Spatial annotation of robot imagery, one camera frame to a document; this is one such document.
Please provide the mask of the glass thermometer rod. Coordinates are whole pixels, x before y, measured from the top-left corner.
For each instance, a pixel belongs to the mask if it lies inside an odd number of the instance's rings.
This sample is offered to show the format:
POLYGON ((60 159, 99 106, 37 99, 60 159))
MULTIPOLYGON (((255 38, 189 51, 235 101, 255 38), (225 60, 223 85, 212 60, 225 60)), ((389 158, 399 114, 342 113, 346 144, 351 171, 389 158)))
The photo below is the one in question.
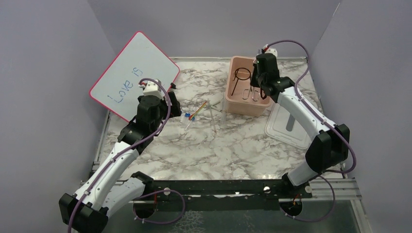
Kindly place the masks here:
POLYGON ((214 116, 213 116, 213 112, 212 112, 212 105, 210 103, 210 100, 208 100, 207 103, 208 103, 208 108, 209 108, 209 113, 210 113, 210 118, 211 118, 211 125, 212 125, 214 133, 216 133, 217 132, 216 124, 215 124, 215 121, 214 121, 214 116))

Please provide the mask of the clay pipe triangle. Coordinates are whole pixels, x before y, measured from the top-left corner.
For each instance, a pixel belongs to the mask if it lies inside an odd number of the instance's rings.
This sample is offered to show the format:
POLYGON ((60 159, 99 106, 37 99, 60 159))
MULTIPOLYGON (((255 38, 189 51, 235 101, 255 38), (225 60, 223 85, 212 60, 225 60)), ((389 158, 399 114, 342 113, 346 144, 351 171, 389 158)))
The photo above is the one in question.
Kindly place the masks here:
POLYGON ((224 94, 216 94, 211 97, 209 100, 209 109, 211 111, 216 111, 216 112, 221 112, 223 107, 222 107, 222 101, 224 98, 224 94))

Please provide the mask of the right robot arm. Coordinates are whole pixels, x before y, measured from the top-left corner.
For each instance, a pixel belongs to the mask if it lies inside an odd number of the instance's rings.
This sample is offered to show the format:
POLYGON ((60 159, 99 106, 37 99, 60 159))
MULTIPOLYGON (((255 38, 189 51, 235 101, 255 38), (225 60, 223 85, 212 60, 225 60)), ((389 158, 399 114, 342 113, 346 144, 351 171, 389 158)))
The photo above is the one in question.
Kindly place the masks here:
POLYGON ((251 86, 258 87, 263 98, 270 97, 286 109, 311 139, 304 162, 282 176, 279 189, 291 198, 308 181, 348 158, 350 130, 345 124, 337 125, 322 115, 295 87, 292 79, 280 76, 275 55, 257 55, 253 67, 251 86))

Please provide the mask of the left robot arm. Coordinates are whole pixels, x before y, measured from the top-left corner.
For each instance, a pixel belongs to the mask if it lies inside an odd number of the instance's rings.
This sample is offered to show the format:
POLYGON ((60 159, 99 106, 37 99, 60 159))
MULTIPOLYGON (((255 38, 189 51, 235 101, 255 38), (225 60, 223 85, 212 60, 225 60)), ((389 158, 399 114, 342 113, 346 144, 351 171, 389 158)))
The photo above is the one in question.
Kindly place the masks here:
POLYGON ((129 201, 152 195, 152 179, 132 176, 116 187, 123 172, 158 136, 169 118, 182 114, 180 102, 170 91, 164 97, 143 95, 138 98, 137 114, 121 130, 109 156, 73 195, 59 200, 62 221, 68 232, 101 233, 108 220, 129 201))

